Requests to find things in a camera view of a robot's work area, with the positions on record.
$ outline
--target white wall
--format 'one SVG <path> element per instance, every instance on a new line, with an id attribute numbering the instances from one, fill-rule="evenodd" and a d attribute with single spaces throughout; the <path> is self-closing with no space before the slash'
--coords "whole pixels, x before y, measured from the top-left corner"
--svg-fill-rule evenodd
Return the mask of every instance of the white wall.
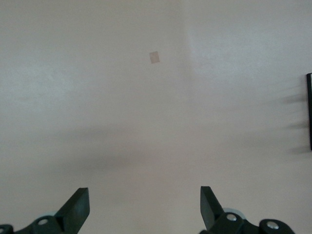
<path id="1" fill-rule="evenodd" d="M 81 233 L 198 233 L 210 185 L 254 224 L 309 233 L 311 12 L 309 0 L 1 1 L 0 223 L 22 228 L 89 187 Z"/>

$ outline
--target metal bolt head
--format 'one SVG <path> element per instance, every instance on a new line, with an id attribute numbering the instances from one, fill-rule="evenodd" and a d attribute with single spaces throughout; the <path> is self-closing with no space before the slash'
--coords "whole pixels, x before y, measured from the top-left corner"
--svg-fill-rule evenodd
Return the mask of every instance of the metal bolt head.
<path id="1" fill-rule="evenodd" d="M 38 225 L 43 225 L 43 224 L 46 224 L 48 222 L 48 220 L 45 218 L 45 219 L 42 219 L 38 222 Z"/>
<path id="2" fill-rule="evenodd" d="M 273 221 L 267 222 L 267 226 L 268 226 L 269 228 L 272 228 L 272 229 L 279 229 L 278 224 L 275 223 L 275 222 L 273 222 Z"/>
<path id="3" fill-rule="evenodd" d="M 230 220 L 230 221 L 236 221 L 236 220 L 237 220 L 237 218 L 236 218 L 236 216 L 235 216 L 234 214 L 228 214 L 228 215 L 226 216 L 226 218 L 227 218 L 228 220 Z"/>

